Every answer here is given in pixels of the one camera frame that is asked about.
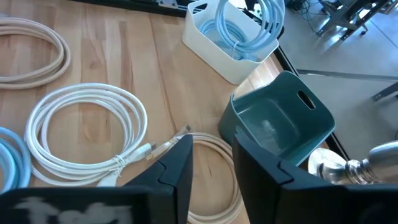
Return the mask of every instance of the wooden tabletop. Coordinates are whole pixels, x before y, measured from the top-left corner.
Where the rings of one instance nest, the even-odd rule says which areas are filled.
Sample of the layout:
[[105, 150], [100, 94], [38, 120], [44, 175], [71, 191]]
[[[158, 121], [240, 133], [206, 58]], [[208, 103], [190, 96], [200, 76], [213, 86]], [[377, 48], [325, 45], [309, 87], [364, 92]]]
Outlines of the wooden tabletop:
[[[108, 83], [135, 94], [148, 114], [143, 143], [162, 144], [185, 124], [195, 132], [219, 136], [218, 121], [230, 94], [242, 95], [264, 86], [282, 70], [271, 55], [240, 86], [228, 83], [182, 43], [182, 18], [64, 0], [1, 0], [0, 13], [49, 26], [72, 51], [71, 67], [55, 82], [30, 90], [0, 90], [0, 125], [21, 136], [41, 97], [80, 82]], [[0, 37], [2, 75], [42, 67], [54, 56], [55, 47], [43, 40]], [[101, 162], [118, 154], [122, 143], [120, 122], [96, 105], [69, 106], [57, 112], [50, 124], [50, 150], [68, 161]], [[118, 185], [149, 165], [127, 166]], [[49, 185], [32, 177], [30, 186]], [[225, 161], [216, 152], [195, 146], [192, 211], [202, 215], [220, 212], [230, 203], [231, 194], [232, 175]], [[234, 223], [248, 223], [246, 213]]]

